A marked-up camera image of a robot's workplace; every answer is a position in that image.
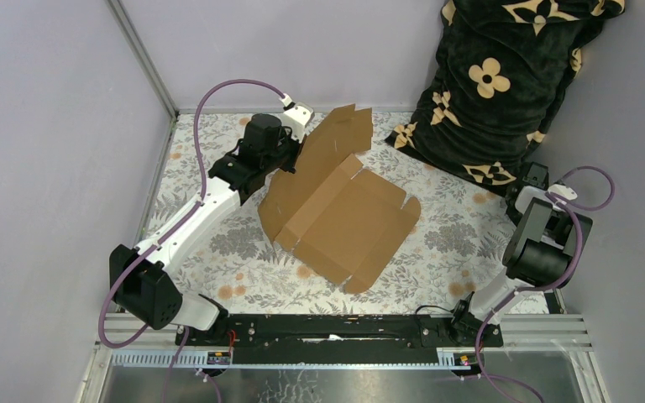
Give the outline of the brown cardboard box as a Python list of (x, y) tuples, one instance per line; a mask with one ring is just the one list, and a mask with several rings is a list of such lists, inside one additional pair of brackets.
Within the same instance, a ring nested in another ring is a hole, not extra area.
[(367, 291), (421, 216), (420, 201), (364, 168), (372, 111), (332, 110), (310, 133), (295, 173), (277, 171), (258, 207), (265, 235), (347, 294)]

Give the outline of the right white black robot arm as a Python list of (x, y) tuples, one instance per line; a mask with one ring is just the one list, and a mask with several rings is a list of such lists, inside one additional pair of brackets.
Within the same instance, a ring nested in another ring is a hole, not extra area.
[(484, 340), (527, 294), (567, 285), (593, 227), (590, 217), (567, 210), (576, 197), (562, 181), (549, 181), (546, 166), (533, 162), (522, 168), (506, 192), (506, 213), (516, 229), (502, 257), (504, 269), (454, 307), (447, 325), (453, 342)]

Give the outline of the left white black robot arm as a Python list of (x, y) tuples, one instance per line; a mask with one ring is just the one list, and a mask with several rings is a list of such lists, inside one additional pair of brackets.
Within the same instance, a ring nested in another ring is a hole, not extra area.
[(170, 324), (192, 327), (205, 344), (222, 342), (227, 333), (223, 308), (179, 290), (172, 276), (211, 230), (265, 184), (268, 174), (294, 172), (313, 116), (300, 107), (280, 117), (255, 114), (234, 148), (206, 171), (198, 194), (152, 236), (111, 252), (112, 301), (154, 330)]

